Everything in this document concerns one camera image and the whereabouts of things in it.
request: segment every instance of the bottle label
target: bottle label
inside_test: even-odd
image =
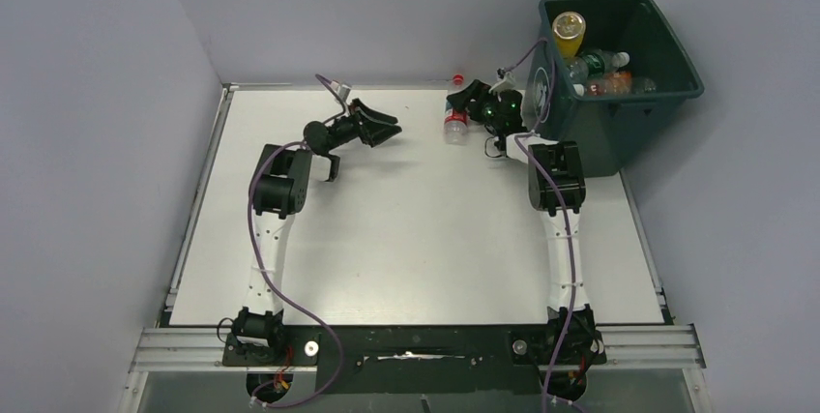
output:
[[[467,113],[461,111],[455,111],[451,107],[447,108],[444,111],[444,122],[450,123],[451,121],[460,121],[461,123],[467,124]]]
[[[581,60],[583,60],[584,63],[587,64],[587,68],[589,69],[589,76],[603,74],[603,72],[606,70],[606,64],[603,61],[603,57],[601,57],[597,53],[584,52],[581,54]]]

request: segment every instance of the green plastic bin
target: green plastic bin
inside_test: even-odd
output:
[[[549,87],[549,57],[558,57],[557,81],[546,122],[537,132],[552,140],[573,140],[580,151],[584,176],[617,173],[670,123],[686,99],[703,94],[703,83],[687,53],[653,0],[542,0],[539,46],[533,57],[524,101],[525,123],[532,124],[542,93]],[[552,20],[578,12],[587,24],[580,50],[599,47],[625,51],[623,70],[650,77],[658,91],[645,95],[578,97],[552,36]]]

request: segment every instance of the bottle cap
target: bottle cap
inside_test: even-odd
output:
[[[620,62],[621,62],[621,65],[619,65],[619,68],[620,67],[625,67],[626,65],[628,65],[630,63],[630,55],[626,52],[618,52],[618,53],[615,54],[615,56],[618,57]]]

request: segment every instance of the yellow bottle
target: yellow bottle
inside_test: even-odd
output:
[[[552,22],[552,35],[558,45],[558,53],[565,60],[575,56],[584,40],[587,22],[577,12],[563,12]]]

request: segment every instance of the black bracket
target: black bracket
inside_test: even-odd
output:
[[[578,213],[587,194],[578,145],[575,142],[534,144],[529,150],[558,187],[567,208]],[[561,206],[558,196],[532,162],[529,162],[529,172],[530,204],[536,210],[555,216]]]
[[[278,145],[266,144],[255,172],[278,149]],[[256,215],[273,212],[284,220],[288,215],[302,211],[308,193],[312,157],[309,150],[284,150],[271,162],[259,178],[253,194],[253,211]]]

